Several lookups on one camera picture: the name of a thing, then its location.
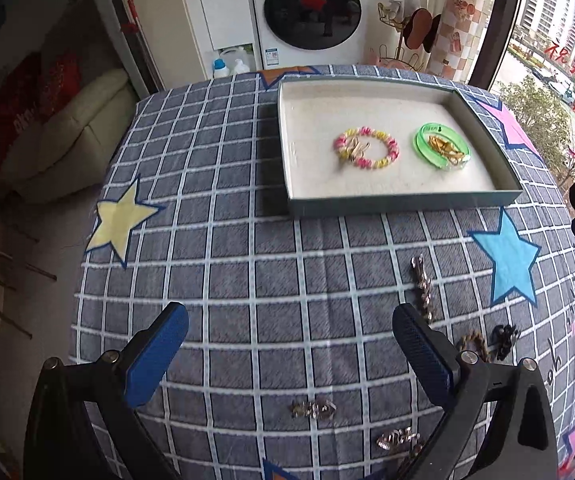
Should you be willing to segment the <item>lower white washing machine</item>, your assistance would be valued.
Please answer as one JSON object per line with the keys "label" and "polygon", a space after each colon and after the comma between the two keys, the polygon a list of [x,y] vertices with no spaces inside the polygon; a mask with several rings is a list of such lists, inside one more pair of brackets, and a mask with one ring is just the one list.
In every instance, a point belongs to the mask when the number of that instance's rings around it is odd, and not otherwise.
{"label": "lower white washing machine", "polygon": [[253,0],[263,68],[359,64],[369,0]]}

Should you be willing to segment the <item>small silver heart clip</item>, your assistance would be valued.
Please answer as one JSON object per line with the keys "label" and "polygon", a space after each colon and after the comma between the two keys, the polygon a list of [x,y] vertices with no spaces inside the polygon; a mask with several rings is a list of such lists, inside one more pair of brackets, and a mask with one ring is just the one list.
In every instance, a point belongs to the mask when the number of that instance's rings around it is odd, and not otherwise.
{"label": "small silver heart clip", "polygon": [[380,434],[376,438],[376,446],[383,451],[393,452],[406,448],[412,451],[419,441],[420,434],[413,431],[411,427],[395,428]]}

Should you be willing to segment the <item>metal slipper rack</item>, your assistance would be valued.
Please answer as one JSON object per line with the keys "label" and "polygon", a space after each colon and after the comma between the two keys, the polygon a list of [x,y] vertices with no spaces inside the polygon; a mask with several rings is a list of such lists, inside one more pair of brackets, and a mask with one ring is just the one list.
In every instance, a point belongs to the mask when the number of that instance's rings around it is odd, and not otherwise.
{"label": "metal slipper rack", "polygon": [[365,62],[423,73],[434,46],[440,15],[421,0],[370,0]]}

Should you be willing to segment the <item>green translucent bangle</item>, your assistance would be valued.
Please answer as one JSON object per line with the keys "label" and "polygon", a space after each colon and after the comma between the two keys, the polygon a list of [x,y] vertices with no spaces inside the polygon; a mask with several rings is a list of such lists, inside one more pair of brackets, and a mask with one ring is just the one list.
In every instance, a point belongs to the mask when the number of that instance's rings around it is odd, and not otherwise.
{"label": "green translucent bangle", "polygon": [[425,162],[440,170],[460,170],[471,159],[469,145],[452,128],[427,122],[417,130],[413,146]]}

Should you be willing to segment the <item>black claw hair clip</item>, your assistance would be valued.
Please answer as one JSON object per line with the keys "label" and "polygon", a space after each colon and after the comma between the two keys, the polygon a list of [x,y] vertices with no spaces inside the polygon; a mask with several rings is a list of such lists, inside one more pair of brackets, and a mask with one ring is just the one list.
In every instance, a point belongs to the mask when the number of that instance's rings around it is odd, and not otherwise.
{"label": "black claw hair clip", "polygon": [[493,362],[501,362],[505,360],[511,353],[516,341],[519,340],[521,331],[516,325],[504,324],[497,325],[493,328],[493,351],[491,352],[491,359]]}

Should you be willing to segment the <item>blue cap detergent bottle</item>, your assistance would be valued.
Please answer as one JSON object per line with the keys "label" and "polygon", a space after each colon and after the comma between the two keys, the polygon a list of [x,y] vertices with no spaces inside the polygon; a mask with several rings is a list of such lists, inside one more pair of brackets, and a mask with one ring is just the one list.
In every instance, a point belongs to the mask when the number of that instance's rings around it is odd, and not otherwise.
{"label": "blue cap detergent bottle", "polygon": [[230,75],[230,70],[225,61],[222,58],[216,58],[213,62],[213,77],[224,78]]}

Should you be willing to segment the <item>white plastic bottle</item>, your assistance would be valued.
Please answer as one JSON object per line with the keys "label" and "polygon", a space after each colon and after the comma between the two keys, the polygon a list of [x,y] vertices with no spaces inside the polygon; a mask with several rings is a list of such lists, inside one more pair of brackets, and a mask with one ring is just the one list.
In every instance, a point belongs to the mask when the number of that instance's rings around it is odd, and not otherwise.
{"label": "white plastic bottle", "polygon": [[242,75],[242,74],[247,74],[251,71],[250,66],[248,66],[248,64],[245,64],[240,58],[236,59],[236,62],[234,63],[233,69],[231,70],[231,73],[233,73],[233,75]]}

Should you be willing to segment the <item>blue checkered star tablecloth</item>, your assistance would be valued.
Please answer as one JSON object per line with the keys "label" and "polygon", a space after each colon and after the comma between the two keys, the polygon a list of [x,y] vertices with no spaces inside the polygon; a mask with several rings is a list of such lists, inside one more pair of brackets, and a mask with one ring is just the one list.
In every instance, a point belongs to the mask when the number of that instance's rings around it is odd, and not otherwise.
{"label": "blue checkered star tablecloth", "polygon": [[[521,331],[508,362],[539,364],[557,454],[575,429],[575,236],[545,162],[516,139],[492,94],[431,76],[318,66],[315,77],[397,79],[464,92],[485,110],[523,187],[505,208],[294,219],[281,160],[278,89],[260,75],[150,96],[117,150],[101,194],[151,205],[117,255],[82,259],[71,356],[120,349],[170,301],[189,313],[186,341],[143,406],[146,430],[187,479],[260,479],[266,464],[300,479],[361,479],[408,450],[376,446],[411,427],[426,439],[429,402],[391,331],[417,301],[411,258],[433,286],[433,324],[451,340]],[[327,399],[333,418],[293,418]]]}

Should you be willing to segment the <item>red handled mop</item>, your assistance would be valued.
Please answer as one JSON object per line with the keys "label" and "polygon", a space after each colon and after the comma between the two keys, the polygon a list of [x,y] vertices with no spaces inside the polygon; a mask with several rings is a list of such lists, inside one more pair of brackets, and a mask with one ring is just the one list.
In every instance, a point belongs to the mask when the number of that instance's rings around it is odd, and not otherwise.
{"label": "red handled mop", "polygon": [[120,31],[127,40],[146,89],[151,93],[163,91],[165,84],[154,61],[146,35],[144,35],[135,0],[127,0],[126,4],[126,20],[120,24]]}

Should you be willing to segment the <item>beige sofa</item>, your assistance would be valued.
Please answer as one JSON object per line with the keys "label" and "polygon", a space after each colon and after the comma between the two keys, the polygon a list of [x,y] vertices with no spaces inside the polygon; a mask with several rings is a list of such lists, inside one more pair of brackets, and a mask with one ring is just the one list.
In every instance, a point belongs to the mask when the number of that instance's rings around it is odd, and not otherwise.
{"label": "beige sofa", "polygon": [[52,202],[103,182],[136,104],[127,73],[108,70],[48,122],[20,135],[1,167],[0,182],[29,204]]}

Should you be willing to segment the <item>pink checkered box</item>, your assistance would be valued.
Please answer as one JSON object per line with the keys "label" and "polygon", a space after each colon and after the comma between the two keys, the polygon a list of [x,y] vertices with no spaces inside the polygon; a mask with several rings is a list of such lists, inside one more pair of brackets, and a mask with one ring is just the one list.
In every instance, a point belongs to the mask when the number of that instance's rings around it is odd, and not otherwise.
{"label": "pink checkered box", "polygon": [[493,0],[446,0],[426,73],[467,84],[481,52]]}

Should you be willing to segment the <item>green shallow tray box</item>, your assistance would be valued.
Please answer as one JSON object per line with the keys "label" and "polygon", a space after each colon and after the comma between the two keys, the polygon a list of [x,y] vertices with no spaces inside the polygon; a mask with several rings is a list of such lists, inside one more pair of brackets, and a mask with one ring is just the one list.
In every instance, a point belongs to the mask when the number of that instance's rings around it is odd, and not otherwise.
{"label": "green shallow tray box", "polygon": [[[493,121],[460,90],[397,79],[286,79],[278,122],[296,217],[508,206],[523,190]],[[425,162],[413,139],[427,122],[457,131],[470,162],[460,170]],[[354,162],[337,154],[352,136],[370,143]]]}

